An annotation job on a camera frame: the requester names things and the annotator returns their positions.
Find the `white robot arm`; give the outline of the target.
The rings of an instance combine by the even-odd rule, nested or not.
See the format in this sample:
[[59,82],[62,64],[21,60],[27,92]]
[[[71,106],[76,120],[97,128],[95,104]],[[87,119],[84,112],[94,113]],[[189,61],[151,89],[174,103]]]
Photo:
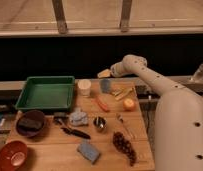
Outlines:
[[126,55],[97,76],[135,74],[160,96],[155,112],[155,171],[203,171],[203,97]]

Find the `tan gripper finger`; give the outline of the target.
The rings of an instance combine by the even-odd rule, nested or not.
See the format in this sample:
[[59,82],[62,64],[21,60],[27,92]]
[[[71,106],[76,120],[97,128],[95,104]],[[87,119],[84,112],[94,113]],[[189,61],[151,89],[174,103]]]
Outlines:
[[111,76],[111,71],[109,69],[105,69],[97,74],[98,78],[109,78]]

